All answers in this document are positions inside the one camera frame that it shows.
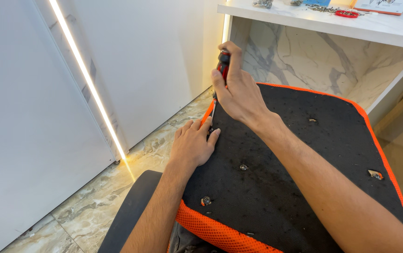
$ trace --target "screw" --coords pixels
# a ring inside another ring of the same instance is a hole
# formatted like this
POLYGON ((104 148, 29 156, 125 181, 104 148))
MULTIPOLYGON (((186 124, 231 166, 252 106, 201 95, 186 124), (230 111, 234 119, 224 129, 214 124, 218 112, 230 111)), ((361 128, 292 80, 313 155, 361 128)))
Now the screw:
POLYGON ((202 201, 205 205, 211 204, 211 198, 208 196, 204 197, 202 201))

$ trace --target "hand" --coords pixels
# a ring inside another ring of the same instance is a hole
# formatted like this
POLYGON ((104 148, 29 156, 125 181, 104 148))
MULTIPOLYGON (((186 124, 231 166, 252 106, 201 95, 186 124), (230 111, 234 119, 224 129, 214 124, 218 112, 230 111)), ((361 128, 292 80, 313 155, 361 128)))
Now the hand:
POLYGON ((231 41, 220 44, 219 49, 227 49, 231 53, 231 60, 227 76, 228 88, 225 88, 225 81, 217 69, 211 72, 218 101, 229 116, 251 128, 251 124, 265 118, 270 111, 253 77, 241 69, 242 50, 231 41))
POLYGON ((190 177, 197 166, 203 165, 214 152, 220 129, 214 130, 206 141, 212 118, 208 117, 200 127, 201 120, 189 120, 175 132, 170 164, 182 164, 184 175, 190 177))

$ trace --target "fingernail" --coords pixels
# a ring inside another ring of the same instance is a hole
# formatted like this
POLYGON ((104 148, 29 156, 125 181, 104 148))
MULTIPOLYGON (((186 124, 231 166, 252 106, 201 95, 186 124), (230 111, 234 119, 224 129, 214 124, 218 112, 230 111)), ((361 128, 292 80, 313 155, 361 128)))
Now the fingernail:
POLYGON ((216 76, 218 76, 218 75, 220 75, 220 72, 219 72, 217 69, 213 69, 213 70, 211 71, 211 76, 216 77, 216 76))

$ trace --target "desk top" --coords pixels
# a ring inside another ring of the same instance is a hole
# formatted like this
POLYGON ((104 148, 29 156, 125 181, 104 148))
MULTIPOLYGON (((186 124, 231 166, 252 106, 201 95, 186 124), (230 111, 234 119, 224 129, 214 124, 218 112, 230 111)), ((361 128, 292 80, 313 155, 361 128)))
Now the desk top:
POLYGON ((403 47, 403 14, 366 14, 349 19, 308 9, 304 4, 285 5, 280 0, 274 0, 271 9, 256 8, 251 3, 252 0, 230 0, 219 4, 217 12, 403 47))

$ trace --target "box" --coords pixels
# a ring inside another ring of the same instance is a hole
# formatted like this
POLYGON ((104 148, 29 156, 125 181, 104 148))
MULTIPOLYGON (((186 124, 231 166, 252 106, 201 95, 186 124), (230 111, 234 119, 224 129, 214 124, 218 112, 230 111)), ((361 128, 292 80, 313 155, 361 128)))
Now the box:
POLYGON ((304 0, 304 4, 318 4, 320 6, 328 6, 331 0, 304 0))
POLYGON ((353 0, 351 8, 385 14, 401 15, 403 0, 353 0))

